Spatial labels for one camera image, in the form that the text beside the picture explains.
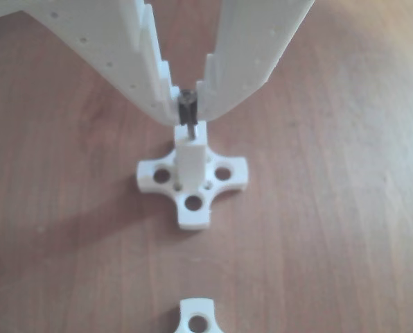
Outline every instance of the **wood grain surface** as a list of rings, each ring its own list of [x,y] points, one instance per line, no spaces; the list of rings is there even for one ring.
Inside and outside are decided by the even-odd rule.
[[[152,4],[192,87],[220,3]],[[210,230],[134,183],[171,138],[28,15],[0,19],[0,333],[170,333],[194,296],[226,333],[413,333],[413,0],[317,0],[209,124],[250,167]]]

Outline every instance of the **white plastic frame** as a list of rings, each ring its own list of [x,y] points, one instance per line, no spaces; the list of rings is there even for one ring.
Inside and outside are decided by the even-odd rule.
[[[209,298],[187,298],[180,301],[180,322],[175,333],[193,333],[188,325],[194,316],[205,319],[207,323],[205,333],[223,333],[214,314],[214,301]]]
[[[231,177],[220,180],[216,170],[226,168]],[[155,181],[156,171],[170,174],[167,182]],[[199,122],[197,138],[188,140],[186,126],[175,127],[175,149],[158,160],[140,161],[137,166],[137,184],[145,193],[160,193],[172,198],[177,206],[179,227],[185,230],[206,229],[210,225],[210,206],[220,193],[242,190],[248,183],[248,166],[244,157],[226,157],[208,147],[207,124]],[[198,210],[190,210],[186,200],[197,197],[202,201]]]

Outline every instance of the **white 3d printed part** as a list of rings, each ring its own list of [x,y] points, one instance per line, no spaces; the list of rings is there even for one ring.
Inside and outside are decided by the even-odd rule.
[[[180,322],[175,333],[193,333],[190,321],[200,317],[205,322],[205,333],[223,333],[214,315],[214,301],[208,298],[187,298],[180,301]]]
[[[206,57],[204,80],[197,82],[193,123],[220,117],[266,82],[313,2],[222,0],[216,48]],[[180,91],[161,59],[151,5],[143,0],[0,0],[0,16],[17,10],[50,28],[154,120],[176,126],[175,150],[139,163],[139,188],[170,196],[181,228],[207,228],[214,197],[247,184],[247,163],[210,151],[205,123],[194,141],[193,127],[188,127],[188,140],[177,126]],[[229,179],[215,177],[220,167],[231,172]],[[166,182],[153,179],[160,169],[170,176]]]
[[[175,149],[166,157],[139,162],[137,184],[142,192],[165,194],[174,200],[181,229],[205,229],[210,224],[213,199],[224,191],[247,186],[247,161],[215,154],[208,147],[205,121],[199,122],[193,141],[188,139],[186,126],[176,126],[174,141]],[[167,177],[158,179],[159,173],[167,173]]]

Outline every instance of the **mounting hole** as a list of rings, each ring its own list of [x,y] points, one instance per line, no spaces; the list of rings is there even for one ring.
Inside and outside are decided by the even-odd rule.
[[[214,174],[219,180],[228,180],[231,178],[231,171],[228,168],[224,168],[223,166],[217,168]]]
[[[182,190],[182,186],[181,186],[178,182],[175,182],[174,185],[173,185],[173,189],[174,189],[176,192],[179,192],[179,191]]]
[[[208,181],[204,184],[204,189],[212,189],[213,188],[213,183]]]
[[[204,333],[208,329],[208,321],[202,316],[191,317],[188,322],[188,328],[193,333]]]
[[[157,184],[165,184],[166,182],[170,180],[170,177],[171,177],[171,174],[168,170],[157,169],[156,172],[154,172],[154,176],[152,177],[152,179],[154,179],[154,181]]]
[[[188,210],[195,212],[196,210],[199,210],[202,207],[202,199],[198,196],[189,196],[185,200],[185,207]]]

